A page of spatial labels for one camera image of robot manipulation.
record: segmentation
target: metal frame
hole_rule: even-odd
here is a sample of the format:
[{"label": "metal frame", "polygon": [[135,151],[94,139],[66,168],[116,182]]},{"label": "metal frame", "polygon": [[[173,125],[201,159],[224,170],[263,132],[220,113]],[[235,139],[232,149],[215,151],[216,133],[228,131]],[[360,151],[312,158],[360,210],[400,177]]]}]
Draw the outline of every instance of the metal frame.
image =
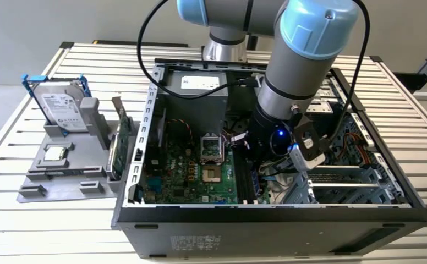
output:
[{"label": "metal frame", "polygon": [[[44,74],[48,74],[52,67],[57,69],[54,71],[56,77],[74,77],[84,73],[94,91],[93,96],[103,100],[101,108],[105,108],[104,100],[108,100],[116,92],[121,96],[124,104],[128,104],[129,115],[135,120],[141,120],[140,107],[144,106],[148,82],[143,78],[135,55],[133,46],[74,44],[61,64],[57,65],[58,58],[53,58]],[[152,67],[151,61],[156,57],[200,59],[200,49],[144,47],[143,58],[147,67]],[[248,52],[249,62],[265,63],[268,57],[269,52]],[[335,61],[334,66],[342,69],[348,81],[352,78],[356,60],[355,56],[339,56]],[[366,107],[367,115],[379,129],[382,139],[386,141],[427,205],[427,124],[419,114],[424,110],[408,103],[402,96],[402,86],[395,85],[387,77],[392,76],[392,73],[383,72],[380,65],[384,63],[376,64],[366,57],[360,71],[362,79],[359,78],[356,85],[356,95]],[[42,116],[32,110],[32,107],[34,105],[28,103],[28,98],[24,98],[0,131],[0,244],[8,244],[8,246],[0,246],[0,261],[28,260],[36,262],[58,259],[60,262],[72,262],[76,258],[94,263],[135,261],[137,258],[127,238],[123,235],[116,235],[117,232],[105,231],[111,225],[109,218],[115,199],[33,204],[18,204],[14,201],[16,191],[24,180],[21,174],[25,173],[29,166],[26,158],[32,158],[36,145],[42,139],[40,131]],[[115,112],[108,110],[103,110],[103,112],[107,119],[115,118]],[[402,144],[400,142],[404,140],[408,140],[410,143]],[[13,221],[2,221],[5,218],[13,219]],[[57,229],[73,231],[49,232],[49,230]],[[40,246],[24,248],[16,242],[26,241],[30,243],[36,239]],[[57,241],[64,241],[64,244],[54,247],[52,243],[58,243]],[[340,256],[331,259],[328,257],[311,259],[273,257],[223,260],[228,263],[244,263],[244,261],[283,263],[285,261],[342,264],[348,261],[359,261],[362,264],[374,264],[390,261],[392,264],[412,264],[419,263],[422,259],[427,263],[427,227],[363,257]],[[211,261],[212,259],[197,260],[197,262]]]},{"label": "metal frame", "polygon": [[[164,63],[169,66],[176,67],[177,65],[196,69],[204,69],[209,71],[219,71],[219,63],[215,62],[203,62],[203,61],[172,61],[159,62],[153,68],[155,79],[161,79],[165,74]],[[235,71],[248,71],[261,73],[264,71],[261,64],[252,63],[221,63],[220,70],[235,70]],[[331,70],[331,75],[336,79],[336,82],[347,94],[350,91],[350,85],[347,83],[346,77],[342,74],[339,69]],[[140,128],[139,133],[143,131],[149,131],[151,125],[151,116],[155,107],[155,100],[152,97],[148,97],[148,104],[145,108],[144,115],[144,127]],[[374,205],[374,208],[362,208],[360,205],[354,205],[348,207],[348,204],[339,204],[328,206],[322,204],[322,207],[314,208],[314,206],[307,207],[308,204],[300,205],[296,207],[296,204],[300,202],[296,200],[299,198],[308,198],[308,188],[307,186],[299,185],[297,190],[292,187],[291,191],[295,192],[285,194],[285,199],[291,199],[296,204],[272,204],[272,205],[256,205],[256,204],[237,204],[237,205],[209,205],[209,204],[145,204],[141,203],[140,194],[137,193],[141,190],[140,186],[144,185],[143,177],[143,162],[136,160],[136,170],[133,176],[127,180],[125,185],[125,196],[119,196],[119,199],[123,199],[123,202],[119,200],[117,208],[115,209],[113,221],[116,225],[120,226],[124,230],[124,233],[137,250],[137,252],[144,257],[155,257],[159,254],[165,255],[167,257],[195,257],[195,256],[237,256],[249,252],[252,256],[267,256],[269,254],[281,254],[291,255],[292,252],[284,250],[283,246],[264,246],[260,249],[256,249],[252,253],[249,249],[244,249],[237,243],[237,238],[229,234],[235,233],[235,229],[240,229],[245,233],[253,232],[265,232],[273,224],[280,224],[283,227],[281,234],[288,234],[289,238],[287,242],[296,245],[295,250],[300,254],[315,255],[326,254],[327,255],[362,255],[378,247],[386,245],[392,240],[407,235],[418,228],[427,226],[427,208],[422,202],[422,199],[416,195],[416,191],[411,186],[411,183],[398,166],[398,163],[391,155],[391,152],[383,143],[376,129],[366,115],[364,108],[360,104],[359,98],[352,98],[351,103],[352,109],[358,115],[358,118],[362,121],[370,137],[374,141],[375,147],[380,153],[382,160],[379,163],[383,163],[390,180],[394,181],[398,179],[396,186],[402,186],[404,191],[404,197],[400,197],[400,204],[394,205],[391,208],[382,209],[378,205]],[[136,150],[143,151],[143,157],[145,155],[145,135],[141,135],[137,138]],[[350,235],[348,230],[342,223],[347,222],[350,224],[359,224],[359,232],[367,230],[366,234],[362,235]],[[251,225],[252,223],[261,223],[261,226],[257,227]],[[312,223],[309,226],[304,224],[300,226],[300,229],[296,229],[296,225],[301,223]],[[307,251],[307,247],[303,247],[297,241],[301,238],[295,236],[295,233],[300,233],[301,236],[314,237],[315,230],[322,230],[323,233],[330,233],[332,230],[340,229],[343,237],[348,237],[336,242],[332,239],[320,239],[320,244],[318,247],[308,247],[311,253]],[[180,235],[179,230],[183,230],[183,235],[189,237],[197,237],[209,232],[215,237],[223,237],[221,248],[219,251],[205,252],[201,248],[195,246],[196,250],[179,251],[175,250],[175,245],[172,241],[173,237]],[[264,242],[265,238],[248,236],[248,241],[252,244],[259,244]],[[232,247],[235,252],[231,252],[227,248]]]}]

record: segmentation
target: white label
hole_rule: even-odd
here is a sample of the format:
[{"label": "white label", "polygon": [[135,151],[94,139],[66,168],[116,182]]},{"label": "white label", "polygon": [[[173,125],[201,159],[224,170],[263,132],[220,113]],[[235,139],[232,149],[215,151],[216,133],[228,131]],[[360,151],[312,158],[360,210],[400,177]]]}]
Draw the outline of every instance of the white label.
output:
[{"label": "white label", "polygon": [[183,76],[181,89],[212,90],[220,86],[220,78],[212,76]]},{"label": "white label", "polygon": [[58,127],[69,132],[86,129],[74,100],[69,95],[42,93],[41,97]]},{"label": "white label", "polygon": [[62,172],[46,172],[45,174],[46,175],[64,175]]},{"label": "white label", "polygon": [[171,246],[176,251],[217,250],[220,246],[220,235],[173,235]]}]

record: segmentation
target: white wall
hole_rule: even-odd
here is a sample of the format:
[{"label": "white wall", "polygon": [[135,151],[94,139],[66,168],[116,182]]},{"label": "white wall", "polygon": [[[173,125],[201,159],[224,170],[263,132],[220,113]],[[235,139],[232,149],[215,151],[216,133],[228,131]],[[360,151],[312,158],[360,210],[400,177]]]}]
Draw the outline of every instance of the white wall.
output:
[{"label": "white wall", "polygon": [[[135,41],[155,0],[0,0],[0,84],[40,74],[62,41]],[[208,29],[179,18],[171,0],[144,41],[201,46]]]},{"label": "white wall", "polygon": [[[21,73],[40,73],[61,41],[135,40],[155,2],[0,0],[0,84],[16,84]],[[364,2],[372,23],[367,54],[382,56],[394,70],[415,71],[427,58],[427,0]],[[179,18],[171,0],[153,18],[145,40],[196,47],[204,44],[207,35],[204,27]],[[358,54],[362,35],[360,19],[344,54]],[[271,47],[271,41],[260,41],[261,50]]]},{"label": "white wall", "polygon": [[[363,0],[371,19],[367,55],[378,55],[391,70],[415,72],[427,58],[427,0]],[[363,16],[342,54],[358,55],[364,32]],[[261,40],[259,47],[273,47]]]}]

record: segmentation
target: robotic arm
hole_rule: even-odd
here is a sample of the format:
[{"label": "robotic arm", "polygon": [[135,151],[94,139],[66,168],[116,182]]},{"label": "robotic arm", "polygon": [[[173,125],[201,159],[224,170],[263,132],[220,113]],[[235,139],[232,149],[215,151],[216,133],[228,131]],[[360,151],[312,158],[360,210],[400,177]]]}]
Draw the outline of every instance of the robotic arm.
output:
[{"label": "robotic arm", "polygon": [[177,0],[177,9],[184,20],[213,26],[211,38],[235,40],[220,28],[236,31],[239,39],[241,31],[275,36],[259,105],[279,120],[291,119],[292,106],[304,112],[347,44],[358,19],[354,1]]},{"label": "robotic arm", "polygon": [[[303,164],[296,168],[308,170],[324,161],[326,147],[320,149],[320,139],[303,114],[347,44],[358,19],[356,4],[352,0],[177,0],[177,9],[184,20],[213,26],[209,43],[220,42],[220,37],[232,40],[228,32],[275,37],[244,139],[255,150],[252,160],[260,160],[269,148],[267,142],[283,124],[295,133],[311,134],[308,141],[295,135],[296,144],[289,151],[293,163]],[[213,32],[221,29],[225,34],[216,36]]]},{"label": "robotic arm", "polygon": [[[167,1],[160,0],[156,4],[137,38],[137,60],[151,82],[165,93],[185,100],[208,96],[225,87],[249,83],[248,80],[233,81],[203,94],[185,96],[167,89],[152,78],[143,64],[140,43],[148,22]],[[232,139],[233,146],[245,148],[245,156],[255,164],[289,155],[296,170],[305,171],[324,161],[323,153],[330,150],[328,144],[338,129],[327,139],[320,138],[304,113],[332,62],[347,44],[358,19],[358,7],[364,13],[366,36],[343,109],[350,105],[370,35],[368,13],[362,0],[177,0],[181,18],[195,24],[211,26],[212,45],[207,45],[204,53],[211,56],[204,59],[244,61],[245,58],[239,59],[240,57],[237,60],[232,59],[233,49],[227,47],[241,43],[245,33],[275,37],[275,48],[260,78],[257,104],[248,128]],[[336,127],[340,127],[343,118],[344,111]]]}]

